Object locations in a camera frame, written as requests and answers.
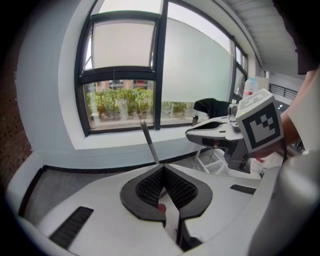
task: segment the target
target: window frame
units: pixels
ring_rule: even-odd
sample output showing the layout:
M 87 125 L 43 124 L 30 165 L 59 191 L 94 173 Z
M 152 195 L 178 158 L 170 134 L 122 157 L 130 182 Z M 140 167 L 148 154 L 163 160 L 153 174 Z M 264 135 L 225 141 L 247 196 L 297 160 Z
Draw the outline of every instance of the window frame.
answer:
M 149 80 L 154 82 L 153 87 L 153 124 L 149 124 L 149 129 L 160 130 L 161 128 L 172 128 L 190 126 L 191 122 L 186 123 L 170 123 L 161 124 L 161 107 L 162 107 L 162 83 L 163 83 L 163 71 L 164 71 L 164 57 L 165 57 L 165 41 L 167 30 L 167 17 L 168 17 L 168 5 L 169 2 L 182 6 L 190 11 L 205 18 L 219 30 L 221 30 L 230 40 L 230 54 L 232 56 L 232 72 L 231 72 L 231 85 L 228 101 L 236 99 L 238 102 L 241 97 L 234 93 L 236 83 L 236 69 L 238 68 L 247 79 L 248 72 L 248 56 L 244 53 L 243 49 L 236 42 L 235 37 L 232 36 L 224 27 L 222 27 L 216 20 L 210 17 L 205 12 L 199 10 L 193 5 L 186 3 L 182 0 L 162 0 L 160 13 L 139 11 L 139 10 L 117 10 L 102 13 L 95 13 L 97 10 L 97 3 L 101 4 L 103 1 L 96 0 L 91 9 L 88 12 L 88 16 L 84 22 L 83 28 L 80 33 L 76 57 L 75 57 L 75 69 L 74 69 L 74 90 L 75 99 L 78 109 L 80 123 L 87 137 L 91 134 L 104 134 L 114 132 L 128 132 L 140 130 L 139 126 L 132 127 L 119 127 L 119 128 L 91 128 L 89 116 L 87 113 L 87 106 L 85 101 L 84 85 L 94 82 L 108 81 L 108 80 Z M 154 31 L 152 36 L 152 45 L 150 48 L 153 52 L 152 66 L 111 66 L 100 67 L 85 70 L 85 61 L 92 60 L 91 56 L 86 60 L 87 47 L 89 35 L 93 31 L 95 23 L 105 21 L 116 20 L 143 20 L 154 22 Z M 239 48 L 243 55 L 243 67 L 237 62 L 236 59 L 236 47 Z

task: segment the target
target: ceiling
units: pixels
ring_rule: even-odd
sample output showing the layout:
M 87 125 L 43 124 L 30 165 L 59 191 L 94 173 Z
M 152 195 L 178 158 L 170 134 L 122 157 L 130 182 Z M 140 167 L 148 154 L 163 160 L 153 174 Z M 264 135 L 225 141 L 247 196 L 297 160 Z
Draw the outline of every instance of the ceiling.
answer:
M 262 58 L 265 71 L 303 79 L 292 37 L 272 0 L 224 0 L 245 24 Z

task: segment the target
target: person's arm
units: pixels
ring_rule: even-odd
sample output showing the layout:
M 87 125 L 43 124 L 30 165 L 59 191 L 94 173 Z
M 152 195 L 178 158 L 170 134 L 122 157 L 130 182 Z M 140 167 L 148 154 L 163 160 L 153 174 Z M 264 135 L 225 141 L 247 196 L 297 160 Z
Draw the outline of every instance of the person's arm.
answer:
M 296 105 L 303 100 L 305 92 L 308 90 L 310 84 L 312 83 L 313 78 L 316 75 L 317 70 L 311 70 L 308 71 L 305 75 L 305 79 L 301 85 L 301 88 L 299 92 L 297 93 L 294 101 L 290 105 L 290 107 L 282 113 L 281 115 L 281 121 L 282 121 L 282 127 L 283 127 L 283 135 L 285 138 L 285 142 L 287 145 L 291 145 L 295 142 L 297 142 L 300 139 L 299 133 L 294 125 L 294 123 L 291 121 L 289 117 L 289 113 L 292 111 L 295 111 Z M 272 154 L 273 152 L 279 150 L 281 148 L 281 141 L 277 141 L 276 143 L 269 145 L 263 149 L 260 149 L 256 152 L 254 152 L 250 157 L 252 158 L 265 158 Z

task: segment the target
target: black slot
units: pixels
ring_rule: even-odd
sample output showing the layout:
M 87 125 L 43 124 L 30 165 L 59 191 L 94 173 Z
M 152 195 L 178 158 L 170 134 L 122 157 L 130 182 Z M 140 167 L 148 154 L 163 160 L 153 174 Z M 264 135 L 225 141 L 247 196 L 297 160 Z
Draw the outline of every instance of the black slot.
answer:
M 257 190 L 256 188 L 253 188 L 253 187 L 241 186 L 237 184 L 232 185 L 230 189 L 236 190 L 242 193 L 250 194 L 250 195 L 253 195 Z
M 50 236 L 50 240 L 58 246 L 67 249 L 93 211 L 93 209 L 87 207 L 78 207 Z

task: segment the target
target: white roller blind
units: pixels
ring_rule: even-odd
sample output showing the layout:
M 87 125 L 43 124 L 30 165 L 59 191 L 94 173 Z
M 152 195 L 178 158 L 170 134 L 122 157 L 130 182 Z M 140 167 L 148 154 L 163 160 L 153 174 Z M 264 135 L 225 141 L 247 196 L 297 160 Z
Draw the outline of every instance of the white roller blind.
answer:
M 93 29 L 93 68 L 148 67 L 155 23 L 119 20 L 100 22 Z
M 145 11 L 160 13 L 161 0 L 105 0 L 99 13 L 111 11 Z
M 201 31 L 168 18 L 166 26 L 162 101 L 226 101 L 232 57 Z

